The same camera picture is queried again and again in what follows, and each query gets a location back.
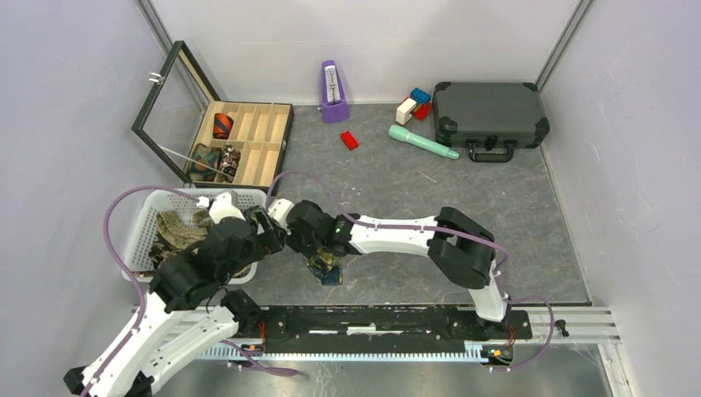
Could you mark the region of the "navy yellow floral tie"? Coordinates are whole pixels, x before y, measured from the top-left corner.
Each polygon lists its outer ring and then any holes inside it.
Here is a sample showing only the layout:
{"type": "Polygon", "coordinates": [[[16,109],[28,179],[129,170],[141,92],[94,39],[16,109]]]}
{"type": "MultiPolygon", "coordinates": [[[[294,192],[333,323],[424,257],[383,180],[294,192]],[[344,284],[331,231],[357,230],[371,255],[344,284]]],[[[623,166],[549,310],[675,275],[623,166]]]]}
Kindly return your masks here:
{"type": "Polygon", "coordinates": [[[330,252],[318,249],[305,260],[306,267],[312,275],[325,286],[338,286],[343,283],[342,268],[336,257],[330,252]]]}

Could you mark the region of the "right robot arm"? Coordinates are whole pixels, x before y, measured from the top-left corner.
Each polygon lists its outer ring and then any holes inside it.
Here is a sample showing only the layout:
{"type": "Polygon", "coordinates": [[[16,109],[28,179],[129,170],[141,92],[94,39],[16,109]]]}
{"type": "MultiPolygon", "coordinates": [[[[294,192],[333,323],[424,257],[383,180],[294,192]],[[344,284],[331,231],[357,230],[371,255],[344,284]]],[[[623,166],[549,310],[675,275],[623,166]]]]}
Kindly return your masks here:
{"type": "Polygon", "coordinates": [[[333,217],[308,200],[276,199],[268,213],[288,233],[287,246],[307,257],[327,285],[340,280],[333,261],[343,256],[390,252],[426,257],[451,283],[467,289],[485,336],[499,337],[510,328],[508,305],[495,280],[502,249],[491,232],[455,208],[417,219],[333,217]]]}

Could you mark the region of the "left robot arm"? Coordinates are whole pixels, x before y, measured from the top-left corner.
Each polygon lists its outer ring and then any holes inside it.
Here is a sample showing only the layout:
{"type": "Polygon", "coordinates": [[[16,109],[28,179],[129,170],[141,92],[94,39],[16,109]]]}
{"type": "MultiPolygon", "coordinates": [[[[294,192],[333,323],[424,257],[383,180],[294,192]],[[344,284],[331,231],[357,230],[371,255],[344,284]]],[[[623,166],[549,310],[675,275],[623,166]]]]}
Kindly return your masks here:
{"type": "Polygon", "coordinates": [[[64,375],[80,396],[152,396],[209,347],[236,334],[253,335],[260,307],[240,289],[168,343],[164,338],[200,303],[213,297],[239,270],[282,251],[287,232],[261,207],[226,210],[204,240],[163,262],[149,284],[135,322],[88,366],[64,375]]]}

